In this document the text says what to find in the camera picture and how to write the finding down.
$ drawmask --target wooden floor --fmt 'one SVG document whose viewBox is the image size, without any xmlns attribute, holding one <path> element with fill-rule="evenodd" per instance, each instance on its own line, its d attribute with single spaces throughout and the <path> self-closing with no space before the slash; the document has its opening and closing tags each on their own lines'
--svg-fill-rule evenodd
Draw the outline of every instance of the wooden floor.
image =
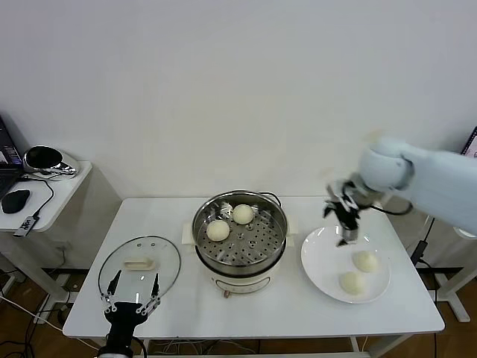
<svg viewBox="0 0 477 358">
<path fill-rule="evenodd" d="M 0 277 L 2 284 L 6 277 Z M 425 276 L 424 281 L 429 288 L 433 288 L 431 276 Z M 67 287 L 72 291 L 79 291 L 84 280 L 84 275 L 74 275 L 70 278 Z M 472 321 L 470 323 L 459 323 L 449 306 L 445 303 L 438 304 L 439 310 L 446 322 L 445 331 L 437 335 L 437 356 L 439 358 L 467 358 L 477 357 L 477 280 L 473 280 L 458 293 Z M 29 310 L 35 310 L 40 301 L 45 297 L 42 291 L 35 283 L 30 280 L 24 283 L 17 283 L 9 292 L 7 297 L 18 304 L 21 304 Z M 31 355 L 22 355 L 23 346 L 12 343 L 2 343 L 5 341 L 24 342 L 25 330 L 31 317 L 23 312 L 15 310 L 11 305 L 2 301 L 0 303 L 0 357 L 32 357 Z M 50 322 L 60 327 L 57 320 L 57 312 L 51 314 Z M 358 343 L 361 347 L 364 338 L 359 338 Z M 372 345 L 376 339 L 370 337 L 366 346 Z M 351 344 L 347 338 L 339 339 L 262 339 L 243 340 L 240 342 L 249 349 L 260 352 L 261 354 L 285 354 L 285 353 L 317 353 L 317 352 L 336 352 L 351 351 Z M 151 344 L 150 354 L 163 351 L 167 348 L 169 341 L 157 341 Z M 31 344 L 34 349 L 35 358 L 51 357 L 71 357 L 86 358 L 94 357 L 93 349 L 88 348 L 81 342 L 68 339 L 53 328 L 41 324 L 34 331 Z M 180 349 L 181 354 L 196 354 L 196 349 L 205 352 L 210 349 L 210 354 L 247 354 L 251 352 L 244 351 L 242 348 L 229 342 L 206 341 L 197 343 L 194 346 L 190 344 L 171 345 L 169 352 L 177 352 Z M 385 358 L 403 358 L 403 357 L 423 357 L 432 358 L 434 356 L 434 337 L 432 334 L 413 336 L 406 342 L 394 348 L 387 353 Z"/>
</svg>

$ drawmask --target metal steamer tray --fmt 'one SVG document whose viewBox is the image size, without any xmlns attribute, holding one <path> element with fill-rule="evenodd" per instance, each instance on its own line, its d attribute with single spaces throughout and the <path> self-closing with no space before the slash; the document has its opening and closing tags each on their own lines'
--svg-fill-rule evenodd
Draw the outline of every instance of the metal steamer tray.
<svg viewBox="0 0 477 358">
<path fill-rule="evenodd" d="M 250 205 L 252 222 L 237 224 L 233 208 Z M 224 220 L 229 236 L 221 242 L 211 241 L 206 234 L 213 220 Z M 228 277 L 253 277 L 272 268 L 285 250 L 288 224 L 280 205 L 267 195 L 236 190 L 207 201 L 195 214 L 192 235 L 202 262 L 213 271 Z"/>
</svg>

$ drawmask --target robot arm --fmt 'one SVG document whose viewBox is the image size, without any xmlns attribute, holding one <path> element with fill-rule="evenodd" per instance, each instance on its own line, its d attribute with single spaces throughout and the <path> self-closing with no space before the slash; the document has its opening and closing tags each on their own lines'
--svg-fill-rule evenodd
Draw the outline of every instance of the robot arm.
<svg viewBox="0 0 477 358">
<path fill-rule="evenodd" d="M 430 216 L 477 233 L 477 160 L 459 154 L 381 139 L 363 153 L 358 173 L 327 190 L 324 215 L 335 212 L 344 229 L 343 243 L 356 240 L 359 211 L 389 192 Z"/>
<path fill-rule="evenodd" d="M 131 342 L 137 325 L 146 322 L 148 316 L 159 306 L 159 275 L 156 274 L 151 298 L 145 303 L 117 301 L 114 297 L 121 270 L 110 281 L 107 292 L 101 294 L 106 309 L 104 316 L 111 323 L 107 343 L 98 351 L 98 358 L 132 358 Z"/>
</svg>

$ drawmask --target laptop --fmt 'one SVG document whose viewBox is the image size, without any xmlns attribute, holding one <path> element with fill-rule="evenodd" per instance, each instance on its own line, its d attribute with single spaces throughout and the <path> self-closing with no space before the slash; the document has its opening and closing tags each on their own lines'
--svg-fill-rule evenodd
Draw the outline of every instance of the laptop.
<svg viewBox="0 0 477 358">
<path fill-rule="evenodd" d="M 22 158 L 0 117 L 0 199 L 24 173 Z"/>
</svg>

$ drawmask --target computer mouse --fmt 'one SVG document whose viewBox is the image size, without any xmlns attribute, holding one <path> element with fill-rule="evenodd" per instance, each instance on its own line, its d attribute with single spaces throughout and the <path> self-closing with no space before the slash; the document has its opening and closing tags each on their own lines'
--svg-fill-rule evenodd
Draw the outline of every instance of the computer mouse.
<svg viewBox="0 0 477 358">
<path fill-rule="evenodd" d="M 9 192 L 1 200 L 1 209 L 5 214 L 14 214 L 19 212 L 25 206 L 30 196 L 30 190 L 16 190 Z"/>
</svg>

